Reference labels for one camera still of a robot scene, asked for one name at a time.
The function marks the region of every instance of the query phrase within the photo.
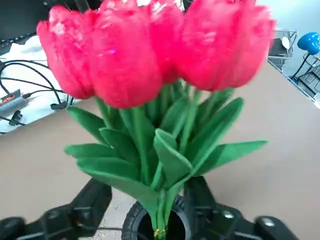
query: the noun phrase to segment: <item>wire basket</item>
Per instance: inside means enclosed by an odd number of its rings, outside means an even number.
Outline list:
[[[281,73],[285,66],[286,60],[292,59],[294,56],[293,45],[297,39],[298,32],[294,30],[278,29],[274,31],[273,46],[269,50],[268,61]],[[283,37],[289,40],[289,49],[282,44]]]

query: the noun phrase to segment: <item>gold band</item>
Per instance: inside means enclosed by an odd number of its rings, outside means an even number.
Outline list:
[[[158,237],[158,235],[160,235],[160,234],[164,234],[166,232],[166,229],[157,229],[157,230],[155,230],[155,232],[154,232],[154,237],[156,238],[156,237]]]

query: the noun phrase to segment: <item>fabric flower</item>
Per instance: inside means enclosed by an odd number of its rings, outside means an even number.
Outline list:
[[[89,48],[86,35],[91,29],[84,28],[84,18],[76,11],[54,6],[48,21],[37,26],[41,45],[48,65],[61,88],[77,99],[94,95],[90,79]]]
[[[274,26],[255,0],[195,0],[176,45],[178,70],[201,90],[243,86],[266,59]]]
[[[184,15],[173,0],[152,0],[146,7],[150,20],[150,35],[153,50],[165,84],[179,77],[174,51],[182,28]]]
[[[96,94],[115,108],[153,100],[162,79],[147,16],[136,1],[106,0],[92,32],[91,78]]]

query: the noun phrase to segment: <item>white cloth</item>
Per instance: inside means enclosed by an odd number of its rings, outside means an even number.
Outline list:
[[[28,39],[28,41],[26,41],[24,45],[13,43],[10,51],[0,56],[0,60],[2,62],[9,60],[32,60],[47,65],[47,57],[40,44],[38,36],[31,37],[30,39]],[[22,63],[29,65],[41,72],[44,76],[48,78],[48,80],[52,83],[54,88],[56,88],[57,90],[61,89],[59,83],[57,82],[57,80],[55,79],[55,77],[49,69],[28,62]],[[50,87],[46,80],[44,80],[39,74],[27,67],[20,65],[10,65],[6,67],[1,74],[1,77],[26,80]],[[45,89],[41,86],[36,86],[30,83],[24,83],[13,80],[2,80],[2,83],[9,90],[9,92],[14,92],[20,89],[22,94],[27,94],[37,90]],[[61,101],[65,101],[67,99],[66,94],[59,92],[58,94]],[[5,91],[2,88],[0,88],[0,97],[4,97],[6,95],[7,94],[5,93]],[[21,109],[21,114],[23,115],[23,117],[20,120],[20,122],[24,124],[30,124],[38,119],[41,119],[54,113],[55,111],[51,109],[50,105],[57,103],[58,101],[53,91],[44,91],[33,94],[27,106]],[[18,127],[20,127],[20,125],[10,126],[8,121],[0,119],[0,132],[8,133],[15,130]]]

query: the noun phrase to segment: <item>beige table surface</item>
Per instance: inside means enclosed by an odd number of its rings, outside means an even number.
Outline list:
[[[245,98],[245,107],[224,142],[270,143],[207,174],[214,196],[249,220],[272,215],[300,239],[319,239],[320,110],[268,64],[236,94]],[[92,99],[78,106],[98,112]],[[68,203],[89,177],[63,148],[91,141],[65,110],[1,136],[0,219],[22,215],[32,221]],[[117,191],[114,195],[106,224],[120,226],[134,201]]]

